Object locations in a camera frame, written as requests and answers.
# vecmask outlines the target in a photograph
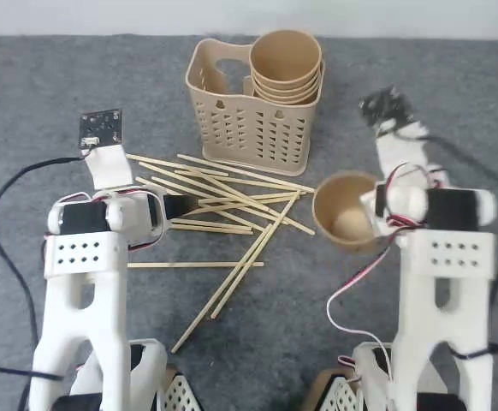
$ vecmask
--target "white wall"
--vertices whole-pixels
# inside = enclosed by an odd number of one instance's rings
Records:
[[[0,0],[0,34],[259,34],[498,39],[498,0]]]

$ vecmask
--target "stacked paper cups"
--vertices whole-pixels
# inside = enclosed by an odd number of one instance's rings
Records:
[[[322,52],[308,33],[280,30],[265,34],[251,49],[254,95],[272,103],[309,104],[321,84]]]

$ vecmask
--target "brown paper cup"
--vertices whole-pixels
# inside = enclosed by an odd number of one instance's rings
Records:
[[[257,79],[255,79],[253,77],[251,78],[251,80],[253,82],[253,85],[258,86],[258,88],[260,88],[263,92],[267,92],[268,94],[271,94],[271,95],[277,96],[277,97],[292,97],[292,96],[296,96],[297,94],[301,94],[303,92],[308,91],[310,88],[312,88],[316,84],[319,85],[319,83],[321,81],[321,70],[318,70],[311,77],[311,79],[307,83],[305,83],[304,85],[299,86],[299,87],[295,87],[295,88],[290,89],[290,90],[280,90],[279,88],[266,86],[265,84],[259,82]]]
[[[285,105],[293,105],[293,104],[301,104],[302,102],[311,99],[313,96],[315,98],[315,95],[317,94],[317,89],[319,88],[321,81],[316,82],[310,87],[309,89],[305,90],[304,92],[295,94],[290,97],[278,97],[274,94],[270,94],[266,92],[264,89],[262,89],[258,83],[253,82],[253,86],[255,89],[255,92],[260,98],[264,98],[265,100],[271,101],[272,103],[278,103],[278,104],[285,104]]]
[[[329,177],[314,194],[312,213],[317,226],[332,242],[350,252],[374,248],[375,236],[359,196],[373,190],[375,183],[371,175],[347,171]]]
[[[279,90],[303,86],[319,70],[321,47],[308,33],[279,30],[259,38],[251,48],[251,74]]]

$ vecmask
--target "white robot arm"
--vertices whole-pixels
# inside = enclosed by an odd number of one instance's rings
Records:
[[[197,208],[197,201],[168,196],[158,186],[131,186],[119,110],[84,115],[80,148],[89,151],[86,163],[99,191],[82,201],[57,202],[48,216],[44,323],[33,370],[64,375],[85,340],[93,353],[70,395],[64,395],[61,381],[33,378],[29,408],[160,410],[167,354],[157,340],[127,340],[127,253],[158,242],[169,220]],[[82,308],[88,283],[94,297]]]
[[[401,216],[413,229],[401,233],[399,329],[391,348],[391,373],[378,345],[353,352],[369,411],[427,409],[490,411],[491,354],[462,360],[458,396],[429,362],[443,342],[457,353],[488,347],[489,286],[494,277],[495,237],[480,231],[496,216],[486,190],[449,187],[446,171],[424,153],[428,130],[412,119],[404,96],[392,87],[371,94],[360,108],[376,130],[376,147],[386,178],[360,198],[376,236],[391,235]],[[450,280],[450,300],[438,307],[436,279]]]

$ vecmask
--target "beige plastic basket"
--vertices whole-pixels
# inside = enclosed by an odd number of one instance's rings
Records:
[[[196,46],[186,83],[199,123],[203,155],[212,161],[298,176],[308,161],[324,65],[317,96],[309,104],[282,105],[253,97],[250,77],[243,79],[243,94],[228,94],[226,75],[216,63],[233,59],[249,64],[251,47],[215,39],[204,39]]]

